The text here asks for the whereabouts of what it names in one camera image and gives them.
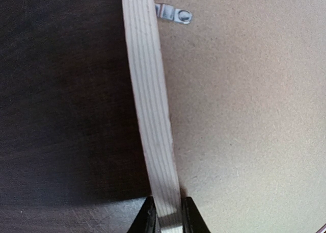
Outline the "brown backing board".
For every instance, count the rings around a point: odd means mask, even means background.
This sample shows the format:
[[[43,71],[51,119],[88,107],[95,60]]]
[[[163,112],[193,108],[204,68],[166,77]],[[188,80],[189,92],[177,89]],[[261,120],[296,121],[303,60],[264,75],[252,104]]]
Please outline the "brown backing board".
[[[179,181],[211,232],[325,224],[325,0],[155,0]]]

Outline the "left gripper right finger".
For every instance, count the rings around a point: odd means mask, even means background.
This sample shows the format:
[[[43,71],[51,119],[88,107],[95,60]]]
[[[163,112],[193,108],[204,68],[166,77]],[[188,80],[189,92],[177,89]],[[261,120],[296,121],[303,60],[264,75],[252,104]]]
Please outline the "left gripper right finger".
[[[210,233],[196,204],[191,197],[182,199],[182,227],[183,233]]]

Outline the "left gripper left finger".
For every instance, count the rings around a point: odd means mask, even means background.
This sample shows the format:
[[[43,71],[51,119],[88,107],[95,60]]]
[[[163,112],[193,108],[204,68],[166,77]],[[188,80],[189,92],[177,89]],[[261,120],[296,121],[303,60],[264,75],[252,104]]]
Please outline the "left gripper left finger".
[[[149,196],[144,201],[127,233],[154,233],[156,228],[156,207]]]

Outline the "pink wooden picture frame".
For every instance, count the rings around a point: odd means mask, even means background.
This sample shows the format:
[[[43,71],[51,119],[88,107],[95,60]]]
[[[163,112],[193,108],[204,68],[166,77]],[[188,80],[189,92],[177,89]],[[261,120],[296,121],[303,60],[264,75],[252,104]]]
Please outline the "pink wooden picture frame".
[[[143,153],[162,232],[182,232],[180,184],[154,0],[122,0]]]

